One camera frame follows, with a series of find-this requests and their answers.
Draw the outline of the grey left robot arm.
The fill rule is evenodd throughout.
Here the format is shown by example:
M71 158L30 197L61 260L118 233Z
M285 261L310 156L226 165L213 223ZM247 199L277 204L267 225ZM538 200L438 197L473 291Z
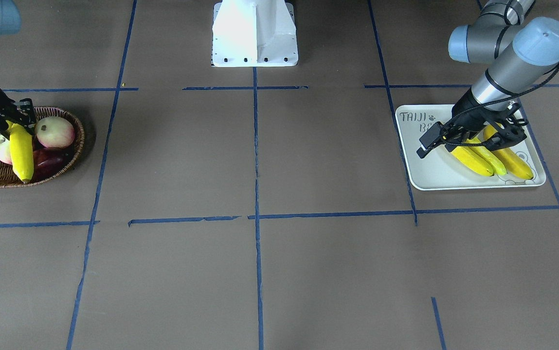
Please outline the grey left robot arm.
M436 122L422 137L417 155L425 158L438 146L453 151L487 126L495 134L482 146L506 149L526 139L525 119L514 117L515 98L548 82L559 71L559 20L526 16L532 0L489 0L468 26L456 27L449 37L453 60L488 64L488 69L452 107L447 122Z

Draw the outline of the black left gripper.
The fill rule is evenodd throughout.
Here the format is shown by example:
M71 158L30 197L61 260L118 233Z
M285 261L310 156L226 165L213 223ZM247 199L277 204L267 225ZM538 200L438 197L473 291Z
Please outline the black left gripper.
M498 111L516 106L520 108L518 103L506 101L504 109ZM469 89L453 106L452 118L446 124L435 122L419 138L421 146L416 151L418 157L424 159L428 153L441 145L460 146L468 139L476 137L489 126L487 119L493 112L497 111L489 109L487 105L479 104Z

